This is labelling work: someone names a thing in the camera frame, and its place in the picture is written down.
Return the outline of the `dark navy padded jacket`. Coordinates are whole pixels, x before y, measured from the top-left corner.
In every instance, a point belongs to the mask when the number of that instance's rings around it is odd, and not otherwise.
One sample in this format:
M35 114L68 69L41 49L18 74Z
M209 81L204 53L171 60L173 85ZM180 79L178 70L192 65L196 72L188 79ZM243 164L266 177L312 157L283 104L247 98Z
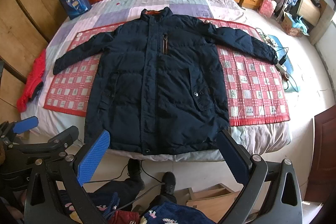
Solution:
M171 9L143 10L55 61L55 75L100 55L88 100L84 140L106 130L110 148L179 155L217 147L229 126L217 46L277 63L273 48L240 29L215 27Z

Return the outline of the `red garment on bed edge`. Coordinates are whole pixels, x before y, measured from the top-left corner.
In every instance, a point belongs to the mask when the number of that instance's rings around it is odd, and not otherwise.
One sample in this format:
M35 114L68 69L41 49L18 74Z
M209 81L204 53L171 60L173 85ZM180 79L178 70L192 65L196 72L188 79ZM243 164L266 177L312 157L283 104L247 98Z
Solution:
M34 60L32 70L27 76L23 93L17 100L17 109L20 113L27 110L27 104L35 99L43 87L43 75L46 69L46 50Z

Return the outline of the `wooden stool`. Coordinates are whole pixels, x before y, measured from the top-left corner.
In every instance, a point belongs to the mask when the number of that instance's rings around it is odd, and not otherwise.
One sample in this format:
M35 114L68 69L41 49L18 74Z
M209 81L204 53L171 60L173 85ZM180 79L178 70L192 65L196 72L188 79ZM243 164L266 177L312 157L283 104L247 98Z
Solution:
M214 222L226 214L239 194L239 190L234 191L223 183L198 192L194 192L193 188L186 188L174 193L178 204L197 209Z

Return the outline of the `red checkered mat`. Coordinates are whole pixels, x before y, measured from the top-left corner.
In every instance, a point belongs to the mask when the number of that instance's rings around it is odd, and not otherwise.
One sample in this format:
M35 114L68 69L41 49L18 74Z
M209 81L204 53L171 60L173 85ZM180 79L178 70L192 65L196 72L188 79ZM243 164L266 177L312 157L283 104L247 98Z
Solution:
M282 77L275 66L218 46L228 95L231 126L285 122L290 119ZM52 82L44 108L84 117L100 55L68 67Z

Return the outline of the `right black shoe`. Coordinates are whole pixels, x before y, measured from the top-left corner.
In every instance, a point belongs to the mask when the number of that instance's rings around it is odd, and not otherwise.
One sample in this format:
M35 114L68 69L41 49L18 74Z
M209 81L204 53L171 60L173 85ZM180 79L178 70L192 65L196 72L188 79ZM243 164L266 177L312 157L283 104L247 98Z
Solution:
M172 172L166 172L162 176L162 185L160 194L165 196L173 196L176 186L176 178Z

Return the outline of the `dark red wooden door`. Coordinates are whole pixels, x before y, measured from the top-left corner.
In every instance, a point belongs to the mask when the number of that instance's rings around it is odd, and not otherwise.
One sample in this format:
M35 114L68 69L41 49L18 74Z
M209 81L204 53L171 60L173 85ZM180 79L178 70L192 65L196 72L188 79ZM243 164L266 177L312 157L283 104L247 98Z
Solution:
M325 203L335 188L335 106L314 117L314 151L304 200Z

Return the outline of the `blue fleece patterned garment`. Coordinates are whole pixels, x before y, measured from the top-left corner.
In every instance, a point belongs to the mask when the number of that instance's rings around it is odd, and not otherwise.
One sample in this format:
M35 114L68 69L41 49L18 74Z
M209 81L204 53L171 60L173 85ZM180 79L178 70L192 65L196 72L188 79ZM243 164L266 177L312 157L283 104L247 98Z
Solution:
M139 223L214 223L201 211L165 201L151 206Z

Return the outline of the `white power strip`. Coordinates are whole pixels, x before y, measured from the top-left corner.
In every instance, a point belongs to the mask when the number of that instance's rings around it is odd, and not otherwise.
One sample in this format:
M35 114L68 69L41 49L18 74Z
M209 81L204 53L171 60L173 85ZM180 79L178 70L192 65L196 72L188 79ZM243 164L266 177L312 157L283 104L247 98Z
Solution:
M280 72L280 75L282 77L282 79L284 81L288 81L289 80L289 75L288 73L286 72L286 67L284 65L281 65L280 63L277 63L275 65L276 69Z

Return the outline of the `wooden wardrobe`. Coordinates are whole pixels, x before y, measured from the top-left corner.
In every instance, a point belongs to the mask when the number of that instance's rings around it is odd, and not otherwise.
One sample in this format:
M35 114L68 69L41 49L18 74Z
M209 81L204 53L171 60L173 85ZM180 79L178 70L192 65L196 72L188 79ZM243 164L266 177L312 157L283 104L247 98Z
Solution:
M59 0L1 0L1 121L17 121L17 100L67 15Z

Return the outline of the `blue gift bag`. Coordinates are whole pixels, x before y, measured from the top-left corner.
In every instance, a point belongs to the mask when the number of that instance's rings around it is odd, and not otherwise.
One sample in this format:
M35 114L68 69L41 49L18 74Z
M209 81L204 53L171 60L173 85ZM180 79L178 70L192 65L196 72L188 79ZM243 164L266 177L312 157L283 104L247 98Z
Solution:
M91 4L88 0L61 0L61 3L70 20L85 14L91 9Z

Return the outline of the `cardboard box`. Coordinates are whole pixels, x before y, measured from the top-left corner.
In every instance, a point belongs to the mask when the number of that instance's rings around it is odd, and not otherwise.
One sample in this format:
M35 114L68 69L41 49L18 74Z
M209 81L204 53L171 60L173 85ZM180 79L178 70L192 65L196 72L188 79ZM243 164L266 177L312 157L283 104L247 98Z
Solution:
M301 38L303 36L302 31L299 28L294 28L293 24L294 24L294 21L291 15L288 14L287 12L284 12L284 19L281 23L282 29L289 36L292 36L295 38Z

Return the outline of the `pink plastic bag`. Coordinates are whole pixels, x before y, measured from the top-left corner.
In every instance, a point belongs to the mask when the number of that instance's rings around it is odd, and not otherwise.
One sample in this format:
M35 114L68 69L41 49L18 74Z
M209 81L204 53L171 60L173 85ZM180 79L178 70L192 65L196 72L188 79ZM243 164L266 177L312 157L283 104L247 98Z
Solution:
M259 7L259 13L267 18L270 18L277 6L276 1L274 0L262 0L262 3Z

